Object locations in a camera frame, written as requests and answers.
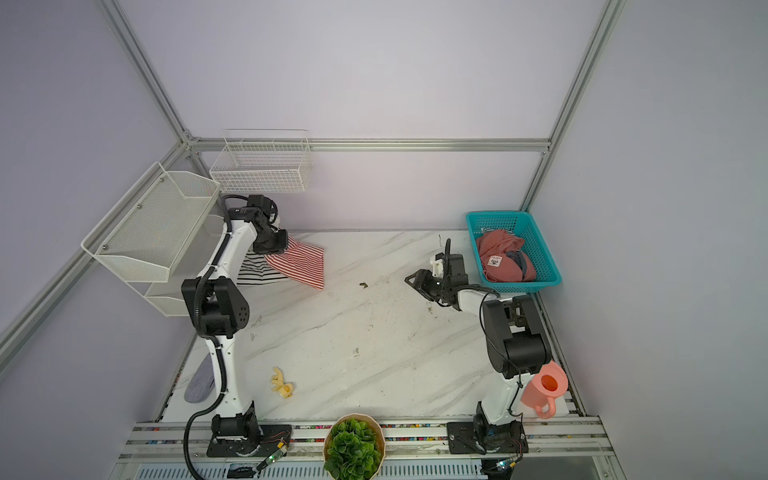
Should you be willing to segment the black white striped tank top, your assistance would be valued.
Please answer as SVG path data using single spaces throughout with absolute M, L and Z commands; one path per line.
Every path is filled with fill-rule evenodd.
M 262 286 L 287 281 L 288 277 L 273 268 L 263 255 L 248 252 L 241 264 L 236 284 Z

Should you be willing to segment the red white striped tank top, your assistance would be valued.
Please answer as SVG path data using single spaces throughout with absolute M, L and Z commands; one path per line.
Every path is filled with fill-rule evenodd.
M 308 285 L 316 290 L 325 287 L 324 254 L 321 247 L 288 238 L 283 253 L 266 254 L 265 261 L 289 279 Z

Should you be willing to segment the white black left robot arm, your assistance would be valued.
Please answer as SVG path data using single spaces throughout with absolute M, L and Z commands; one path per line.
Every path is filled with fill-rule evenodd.
M 262 444 L 253 402 L 247 402 L 238 385 L 235 362 L 235 335 L 250 320 L 250 306 L 237 280 L 250 250 L 257 254 L 283 253 L 288 246 L 287 232 L 278 226 L 276 203 L 264 195 L 225 194 L 245 202 L 241 207 L 224 207 L 223 231 L 217 247 L 200 273 L 182 282 L 181 293 L 196 335 L 203 339 L 213 363 L 214 386 L 218 395 L 212 405 L 193 413 L 183 433 L 182 451 L 186 467 L 194 479 L 202 475 L 192 462 L 189 450 L 191 427 L 210 414 L 213 444 L 222 442 L 230 450 L 248 446 L 258 450 Z

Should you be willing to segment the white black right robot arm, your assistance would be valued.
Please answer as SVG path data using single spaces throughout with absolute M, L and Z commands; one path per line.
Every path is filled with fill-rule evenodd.
M 449 451 L 480 455 L 526 453 L 523 393 L 534 375 L 552 360 L 541 317 L 533 311 L 532 297 L 504 296 L 490 287 L 471 283 L 463 256 L 451 251 L 450 240 L 430 265 L 407 276 L 405 283 L 440 307 L 475 315 L 488 360 L 501 376 L 478 402 L 470 421 L 447 424 Z

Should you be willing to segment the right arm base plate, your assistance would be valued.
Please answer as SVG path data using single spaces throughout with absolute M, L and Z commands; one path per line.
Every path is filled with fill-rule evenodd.
M 503 425 L 449 422 L 446 425 L 451 454 L 526 454 L 528 441 L 519 421 Z

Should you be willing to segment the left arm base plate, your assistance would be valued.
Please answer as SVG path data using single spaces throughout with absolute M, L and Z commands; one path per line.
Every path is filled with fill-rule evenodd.
M 206 455 L 210 458 L 266 458 L 288 445 L 293 433 L 290 424 L 260 424 L 247 437 L 213 437 Z

